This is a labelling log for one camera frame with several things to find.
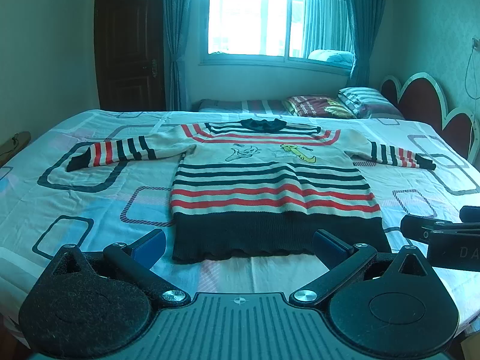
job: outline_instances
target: silver bolt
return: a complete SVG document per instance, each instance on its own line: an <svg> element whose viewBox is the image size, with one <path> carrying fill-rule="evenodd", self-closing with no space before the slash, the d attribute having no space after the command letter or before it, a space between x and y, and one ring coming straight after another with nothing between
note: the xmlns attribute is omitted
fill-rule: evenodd
<svg viewBox="0 0 480 360"><path fill-rule="evenodd" d="M317 299L317 294L309 289L301 289L295 292L293 297L299 302L313 302Z"/></svg>
<svg viewBox="0 0 480 360"><path fill-rule="evenodd" d="M162 293L162 298L167 302L178 303L184 300L187 294L179 289L171 289Z"/></svg>

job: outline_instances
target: window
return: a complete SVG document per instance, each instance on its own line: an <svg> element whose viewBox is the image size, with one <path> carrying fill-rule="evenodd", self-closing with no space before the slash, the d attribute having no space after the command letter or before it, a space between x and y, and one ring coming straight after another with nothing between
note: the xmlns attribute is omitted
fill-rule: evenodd
<svg viewBox="0 0 480 360"><path fill-rule="evenodd" d="M204 63L351 69L346 0L205 0Z"/></svg>

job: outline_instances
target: black cuff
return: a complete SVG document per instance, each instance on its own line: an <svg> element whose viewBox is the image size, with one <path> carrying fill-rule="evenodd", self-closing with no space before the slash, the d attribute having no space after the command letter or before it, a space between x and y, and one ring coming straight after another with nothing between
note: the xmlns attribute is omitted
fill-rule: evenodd
<svg viewBox="0 0 480 360"><path fill-rule="evenodd" d="M67 172L71 172L73 170L88 168L88 164L90 163L90 149L88 149L82 155L78 155L73 157L67 165Z"/></svg>
<svg viewBox="0 0 480 360"><path fill-rule="evenodd" d="M437 165L432 160L424 158L419 154L415 154L415 161L417 161L417 164L421 169L435 170L435 168L437 167Z"/></svg>

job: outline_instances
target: electrical cord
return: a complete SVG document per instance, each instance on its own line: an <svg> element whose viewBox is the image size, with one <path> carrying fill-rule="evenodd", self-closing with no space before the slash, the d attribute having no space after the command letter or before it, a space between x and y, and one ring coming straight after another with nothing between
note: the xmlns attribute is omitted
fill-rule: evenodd
<svg viewBox="0 0 480 360"><path fill-rule="evenodd" d="M3 153L0 154L0 157L2 157L5 154L11 153L12 151L14 151L18 147L18 139L17 138L18 138L18 134L15 134L11 138L11 140L13 140L13 149L10 149L8 151L4 151Z"/></svg>
<svg viewBox="0 0 480 360"><path fill-rule="evenodd" d="M474 128L474 125L475 125L475 115L477 114L477 100L480 99L480 96L478 96L477 75L476 75L476 72L475 72L475 59L473 58L474 50L475 50L475 45L472 43L472 50L471 50L471 53L470 53L469 62L466 65L465 82L464 82L466 95L474 101L472 127L470 129L469 155L470 155L470 152L472 150L472 134L473 134L473 128ZM469 89L467 88L467 76L468 76L468 73L469 73L470 62L472 63L472 66L473 66L473 80L475 82L475 96L472 96L469 92Z"/></svg>

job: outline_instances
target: door panel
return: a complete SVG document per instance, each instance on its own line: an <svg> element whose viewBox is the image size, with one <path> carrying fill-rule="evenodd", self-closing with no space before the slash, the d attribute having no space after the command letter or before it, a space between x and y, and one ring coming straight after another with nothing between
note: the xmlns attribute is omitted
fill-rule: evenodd
<svg viewBox="0 0 480 360"><path fill-rule="evenodd" d="M164 111L161 0L96 0L95 59L100 107Z"/></svg>

